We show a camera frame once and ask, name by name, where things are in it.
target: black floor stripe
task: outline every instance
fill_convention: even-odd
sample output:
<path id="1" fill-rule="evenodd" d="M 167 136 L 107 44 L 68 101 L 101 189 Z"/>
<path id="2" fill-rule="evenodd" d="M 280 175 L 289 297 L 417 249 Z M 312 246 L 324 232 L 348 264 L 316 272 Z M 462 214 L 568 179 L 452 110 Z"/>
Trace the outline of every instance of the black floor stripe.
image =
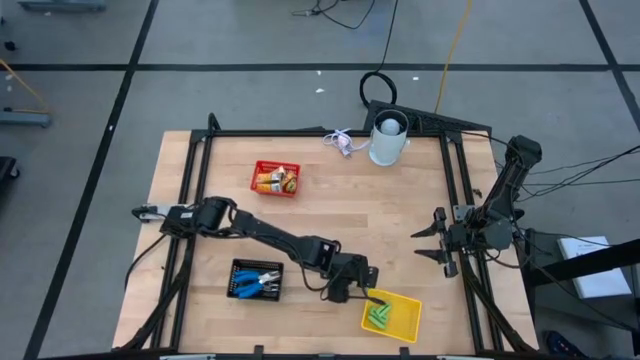
<path id="1" fill-rule="evenodd" d="M 9 64 L 15 71 L 127 71 L 127 64 Z"/>
<path id="2" fill-rule="evenodd" d="M 637 64 L 622 64 L 618 66 L 622 71 L 640 71 L 640 65 Z"/>
<path id="3" fill-rule="evenodd" d="M 627 80 L 624 78 L 624 74 L 622 73 L 623 68 L 628 67 L 630 69 L 640 68 L 637 65 L 618 65 L 618 61 L 616 61 L 616 57 L 613 55 L 613 51 L 611 51 L 611 47 L 607 42 L 607 38 L 604 36 L 602 32 L 602 28 L 596 19 L 596 15 L 593 13 L 593 9 L 591 5 L 589 5 L 588 0 L 580 0 L 580 6 L 582 6 L 582 10 L 587 17 L 587 21 L 589 21 L 589 25 L 591 26 L 591 30 L 593 31 L 593 35 L 595 35 L 596 40 L 598 41 L 598 45 L 600 45 L 600 49 L 602 50 L 602 54 L 604 58 L 607 60 L 607 64 L 611 66 L 611 71 L 613 73 L 613 77 L 618 84 L 618 88 L 620 89 L 620 94 L 622 94 L 622 98 L 624 102 L 627 104 L 629 108 L 629 112 L 631 113 L 631 117 L 633 121 L 636 123 L 636 127 L 640 130 L 640 108 L 638 107 L 638 103 L 636 101 L 636 97 L 633 92 L 629 88 L 629 84 Z"/>
<path id="4" fill-rule="evenodd" d="M 40 309 L 36 325 L 31 333 L 31 338 L 29 339 L 29 344 L 27 345 L 27 349 L 24 354 L 25 360 L 37 359 L 40 349 L 42 348 L 42 343 L 44 342 L 47 334 L 51 317 L 53 316 L 56 304 L 58 303 L 65 277 L 67 276 L 69 266 L 71 265 L 71 259 L 73 258 L 73 254 L 76 250 L 76 245 L 78 244 L 80 233 L 82 232 L 82 227 L 87 217 L 89 206 L 91 205 L 91 200 L 93 199 L 93 195 L 98 185 L 98 179 L 100 178 L 100 173 L 102 172 L 102 168 L 109 151 L 109 145 L 111 144 L 120 114 L 122 113 L 122 107 L 124 106 L 127 93 L 129 92 L 129 87 L 131 86 L 131 79 L 135 72 L 135 65 L 140 60 L 142 48 L 144 47 L 147 34 L 149 33 L 149 28 L 151 27 L 151 22 L 153 21 L 153 16 L 155 15 L 158 7 L 158 1 L 159 0 L 151 0 L 149 3 L 149 8 L 147 9 L 147 13 L 142 23 L 142 28 L 140 29 L 138 39 L 136 40 L 136 44 L 133 48 L 129 65 L 127 66 L 122 84 L 120 85 L 120 90 L 118 91 L 118 95 L 116 96 L 113 104 L 109 120 L 105 126 L 104 134 L 102 135 L 102 140 L 98 147 L 98 152 L 96 153 L 93 165 L 91 166 L 89 178 L 87 179 L 84 191 L 82 192 L 80 204 L 78 205 L 73 222 L 71 223 L 71 229 L 69 230 L 64 247 L 62 248 L 62 254 L 58 260 L 56 270 L 53 273 L 53 278 L 49 285 L 49 289 L 47 290 L 47 295 L 44 299 L 42 308 Z"/>
<path id="5" fill-rule="evenodd" d="M 371 71 L 379 64 L 368 63 L 308 63 L 308 64 L 140 64 L 138 71 Z M 451 64 L 449 71 L 505 72 L 600 72 L 610 70 L 606 64 Z M 385 64 L 388 71 L 442 71 L 444 64 Z"/>
<path id="6" fill-rule="evenodd" d="M 16 71 L 126 71 L 125 64 L 11 64 Z M 640 71 L 640 64 L 624 65 L 629 71 Z M 374 63 L 283 63 L 283 64 L 138 64 L 135 71 L 371 71 Z M 387 71 L 442 71 L 444 64 L 391 63 Z M 451 64 L 449 71 L 495 72 L 601 72 L 611 70 L 608 64 Z"/>

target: white paper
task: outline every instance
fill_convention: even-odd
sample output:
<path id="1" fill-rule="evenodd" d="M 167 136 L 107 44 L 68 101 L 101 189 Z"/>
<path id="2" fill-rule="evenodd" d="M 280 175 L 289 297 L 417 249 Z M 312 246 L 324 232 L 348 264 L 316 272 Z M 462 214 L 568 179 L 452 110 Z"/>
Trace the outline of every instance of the white paper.
<path id="1" fill-rule="evenodd" d="M 609 244 L 604 236 L 584 237 L 581 239 L 602 245 L 591 244 L 574 238 L 559 239 L 558 245 L 560 245 L 560 250 L 565 259 L 606 249 Z M 581 299 L 631 294 L 629 284 L 627 284 L 620 268 L 581 276 L 573 279 L 573 283 Z"/>

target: white object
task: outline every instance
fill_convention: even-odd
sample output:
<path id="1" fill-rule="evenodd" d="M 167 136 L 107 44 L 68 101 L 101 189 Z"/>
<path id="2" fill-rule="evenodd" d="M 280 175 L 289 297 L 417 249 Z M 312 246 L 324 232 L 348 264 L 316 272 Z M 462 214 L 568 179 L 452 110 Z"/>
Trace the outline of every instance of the white object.
<path id="1" fill-rule="evenodd" d="M 360 146 L 353 146 L 351 136 L 347 135 L 347 131 L 349 130 L 351 129 L 334 130 L 333 134 L 325 135 L 325 137 L 322 138 L 322 143 L 336 147 L 346 158 L 351 157 L 351 153 L 364 149 L 369 145 L 369 141 L 365 141 Z"/>
<path id="2" fill-rule="evenodd" d="M 606 249 L 609 245 L 607 238 L 604 236 L 584 237 L 581 239 L 590 242 L 587 243 L 574 238 L 558 240 L 560 251 L 565 259 L 572 259 L 576 256 Z M 573 284 L 581 299 L 631 294 L 629 284 L 624 279 L 620 268 L 575 278 L 573 279 Z"/>
<path id="3" fill-rule="evenodd" d="M 373 130 L 371 130 L 369 157 L 376 165 L 391 166 L 398 160 L 405 146 L 409 144 L 407 141 L 409 120 L 403 113 L 396 110 L 384 110 L 376 116 L 376 120 Z M 394 120 L 393 122 L 398 127 L 395 128 L 393 122 L 388 123 L 389 120 Z"/>
<path id="4" fill-rule="evenodd" d="M 380 124 L 380 131 L 385 135 L 398 135 L 400 132 L 400 123 L 394 119 L 387 119 Z"/>

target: blue-handled pliers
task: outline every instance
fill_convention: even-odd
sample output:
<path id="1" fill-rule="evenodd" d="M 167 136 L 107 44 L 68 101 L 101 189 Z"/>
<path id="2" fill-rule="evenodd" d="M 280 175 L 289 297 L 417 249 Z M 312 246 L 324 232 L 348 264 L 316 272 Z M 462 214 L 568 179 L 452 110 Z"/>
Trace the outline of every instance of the blue-handled pliers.
<path id="1" fill-rule="evenodd" d="M 257 271 L 240 270 L 236 271 L 233 280 L 236 284 L 249 283 L 244 286 L 238 286 L 233 293 L 238 295 L 239 299 L 246 299 L 254 296 L 260 291 L 274 289 L 274 285 L 269 284 L 271 281 L 280 278 L 278 271 L 270 271 L 268 273 L 261 274 Z"/>

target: white cup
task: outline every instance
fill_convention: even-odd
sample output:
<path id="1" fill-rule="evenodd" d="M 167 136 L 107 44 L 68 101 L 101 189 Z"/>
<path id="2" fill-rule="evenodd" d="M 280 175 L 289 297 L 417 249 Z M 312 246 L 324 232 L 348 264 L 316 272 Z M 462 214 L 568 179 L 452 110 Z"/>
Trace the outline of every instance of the white cup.
<path id="1" fill-rule="evenodd" d="M 382 126 L 386 120 L 395 121 L 392 126 Z M 398 129 L 397 134 L 385 134 L 383 131 L 387 129 Z M 373 130 L 371 130 L 371 146 L 369 147 L 369 157 L 376 165 L 391 166 L 393 165 L 402 150 L 407 145 L 407 131 L 409 131 L 409 119 L 407 116 L 397 110 L 381 111 L 373 121 Z"/>

